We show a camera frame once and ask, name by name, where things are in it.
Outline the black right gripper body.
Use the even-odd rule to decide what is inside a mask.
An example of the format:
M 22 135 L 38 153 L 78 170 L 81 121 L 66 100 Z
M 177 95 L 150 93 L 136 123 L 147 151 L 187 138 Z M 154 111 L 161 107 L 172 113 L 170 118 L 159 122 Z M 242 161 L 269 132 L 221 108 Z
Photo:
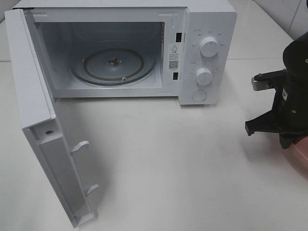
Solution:
M 279 114 L 279 142 L 287 149 L 308 136 L 308 78 L 287 69 L 260 73 L 257 80 L 268 79 L 275 89 L 272 109 Z

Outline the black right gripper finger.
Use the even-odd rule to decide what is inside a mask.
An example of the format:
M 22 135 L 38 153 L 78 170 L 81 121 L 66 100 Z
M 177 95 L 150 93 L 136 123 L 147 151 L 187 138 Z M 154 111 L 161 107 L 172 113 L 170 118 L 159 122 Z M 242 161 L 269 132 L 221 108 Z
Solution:
M 270 110 L 252 120 L 245 121 L 245 130 L 248 136 L 255 132 L 282 133 L 279 126 L 279 114 L 277 111 Z

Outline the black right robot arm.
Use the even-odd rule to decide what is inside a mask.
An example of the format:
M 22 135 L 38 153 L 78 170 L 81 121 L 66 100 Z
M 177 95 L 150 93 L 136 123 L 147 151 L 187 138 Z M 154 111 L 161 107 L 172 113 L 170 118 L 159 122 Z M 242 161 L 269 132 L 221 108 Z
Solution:
M 308 135 L 308 35 L 303 34 L 283 51 L 285 69 L 257 74 L 255 91 L 275 89 L 272 109 L 245 122 L 248 135 L 278 133 L 283 149 Z

